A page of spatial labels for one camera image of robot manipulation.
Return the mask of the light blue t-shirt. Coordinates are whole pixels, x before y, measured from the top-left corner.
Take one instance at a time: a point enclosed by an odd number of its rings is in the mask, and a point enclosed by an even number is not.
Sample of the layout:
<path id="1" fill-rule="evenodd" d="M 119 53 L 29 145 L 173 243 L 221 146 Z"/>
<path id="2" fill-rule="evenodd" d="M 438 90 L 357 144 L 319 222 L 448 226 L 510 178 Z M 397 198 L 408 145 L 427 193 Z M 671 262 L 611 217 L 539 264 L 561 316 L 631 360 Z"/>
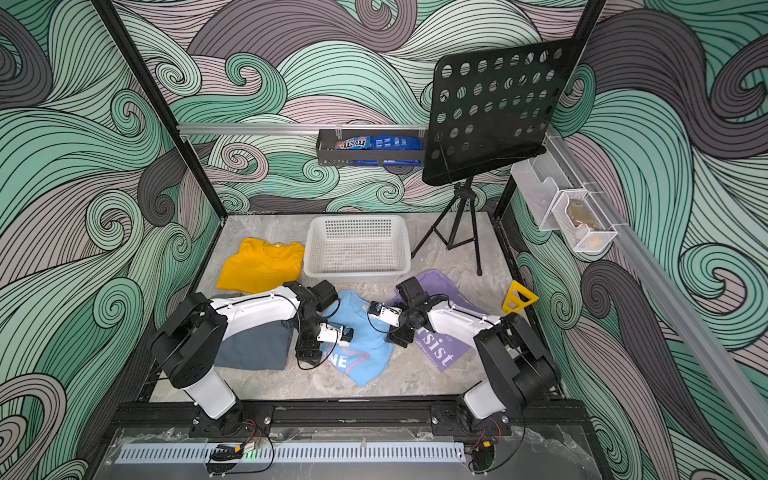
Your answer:
<path id="1" fill-rule="evenodd" d="M 339 306 L 332 306 L 324 315 L 334 313 L 330 324 L 352 330 L 352 339 L 346 346 L 337 345 L 330 362 L 359 387 L 364 387 L 388 367 L 394 345 L 386 341 L 390 325 L 369 316 L 370 302 L 355 291 L 339 293 Z"/>

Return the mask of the white plastic basket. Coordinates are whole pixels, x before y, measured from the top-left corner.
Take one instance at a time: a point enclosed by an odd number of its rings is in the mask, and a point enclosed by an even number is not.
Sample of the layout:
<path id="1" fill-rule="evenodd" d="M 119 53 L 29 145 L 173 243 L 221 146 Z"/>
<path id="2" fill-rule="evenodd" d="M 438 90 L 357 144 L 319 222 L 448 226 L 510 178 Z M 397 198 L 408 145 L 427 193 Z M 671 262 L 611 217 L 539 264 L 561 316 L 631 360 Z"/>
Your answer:
<path id="1" fill-rule="evenodd" d="M 314 218 L 307 232 L 303 272 L 331 282 L 378 281 L 411 269 L 409 234 L 398 215 L 342 214 Z"/>

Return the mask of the purple Persist t-shirt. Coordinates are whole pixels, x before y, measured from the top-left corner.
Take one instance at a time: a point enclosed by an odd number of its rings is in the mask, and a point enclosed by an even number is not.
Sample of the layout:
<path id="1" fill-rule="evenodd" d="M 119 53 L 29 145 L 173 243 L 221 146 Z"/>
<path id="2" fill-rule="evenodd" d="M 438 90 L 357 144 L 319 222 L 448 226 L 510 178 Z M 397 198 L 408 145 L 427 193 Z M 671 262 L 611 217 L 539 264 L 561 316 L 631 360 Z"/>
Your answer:
<path id="1" fill-rule="evenodd" d="M 465 300 L 453 281 L 443 273 L 427 270 L 403 280 L 395 289 L 396 296 L 387 306 L 400 308 L 405 316 L 411 313 L 419 316 L 420 328 L 415 332 L 413 342 L 440 372 L 450 368 L 474 347 L 472 339 L 462 341 L 453 334 L 437 332 L 428 319 L 428 307 L 432 307 L 431 313 L 438 307 L 446 307 L 452 313 L 461 312 L 480 320 L 486 316 Z"/>

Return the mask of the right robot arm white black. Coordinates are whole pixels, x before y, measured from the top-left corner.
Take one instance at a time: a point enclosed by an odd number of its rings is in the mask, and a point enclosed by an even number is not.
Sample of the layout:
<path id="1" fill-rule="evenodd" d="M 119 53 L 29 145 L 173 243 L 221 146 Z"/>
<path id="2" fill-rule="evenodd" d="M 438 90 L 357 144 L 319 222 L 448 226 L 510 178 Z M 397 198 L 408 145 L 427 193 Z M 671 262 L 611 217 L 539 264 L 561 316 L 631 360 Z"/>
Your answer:
<path id="1" fill-rule="evenodd" d="M 494 414 L 521 413 L 548 395 L 559 380 L 549 350 L 526 319 L 499 317 L 464 309 L 445 294 L 428 294 L 411 277 L 396 286 L 400 300 L 377 306 L 373 317 L 389 325 L 387 341 L 403 348 L 425 329 L 475 349 L 486 379 L 459 400 L 465 417 L 484 420 Z"/>

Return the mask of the grey-blue t-shirt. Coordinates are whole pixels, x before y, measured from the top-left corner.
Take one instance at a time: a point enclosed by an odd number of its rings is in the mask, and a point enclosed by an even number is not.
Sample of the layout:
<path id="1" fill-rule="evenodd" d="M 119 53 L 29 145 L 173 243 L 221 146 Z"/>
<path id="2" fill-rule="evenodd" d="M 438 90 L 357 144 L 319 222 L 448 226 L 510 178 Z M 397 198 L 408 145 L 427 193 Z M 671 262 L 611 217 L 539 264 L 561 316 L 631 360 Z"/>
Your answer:
<path id="1" fill-rule="evenodd" d="M 292 338 L 293 329 L 286 321 L 241 331 L 222 342 L 214 365 L 248 371 L 283 370 Z"/>

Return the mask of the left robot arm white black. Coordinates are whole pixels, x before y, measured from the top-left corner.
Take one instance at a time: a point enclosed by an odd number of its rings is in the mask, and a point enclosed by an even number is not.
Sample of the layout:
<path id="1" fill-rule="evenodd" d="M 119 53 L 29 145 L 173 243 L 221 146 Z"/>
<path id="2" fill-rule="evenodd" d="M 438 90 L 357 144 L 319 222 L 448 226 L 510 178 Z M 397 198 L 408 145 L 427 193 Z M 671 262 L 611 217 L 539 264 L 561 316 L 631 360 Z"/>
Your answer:
<path id="1" fill-rule="evenodd" d="M 321 363 L 323 312 L 338 300 L 333 285 L 287 282 L 273 290 L 239 298 L 209 299 L 196 292 L 185 298 L 156 332 L 150 346 L 171 385 L 184 391 L 211 420 L 237 409 L 238 398 L 214 369 L 222 343 L 262 325 L 286 322 L 295 328 L 297 360 Z"/>

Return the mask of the yellow t-shirt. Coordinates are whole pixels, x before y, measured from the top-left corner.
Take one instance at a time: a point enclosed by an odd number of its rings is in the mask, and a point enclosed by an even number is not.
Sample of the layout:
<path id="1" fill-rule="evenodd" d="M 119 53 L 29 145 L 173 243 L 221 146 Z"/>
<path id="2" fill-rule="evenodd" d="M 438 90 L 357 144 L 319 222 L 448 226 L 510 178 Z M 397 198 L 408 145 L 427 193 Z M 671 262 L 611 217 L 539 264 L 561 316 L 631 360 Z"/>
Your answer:
<path id="1" fill-rule="evenodd" d="M 217 281 L 220 290 L 256 294 L 299 279 L 305 247 L 293 242 L 271 244 L 246 238 L 228 258 Z"/>

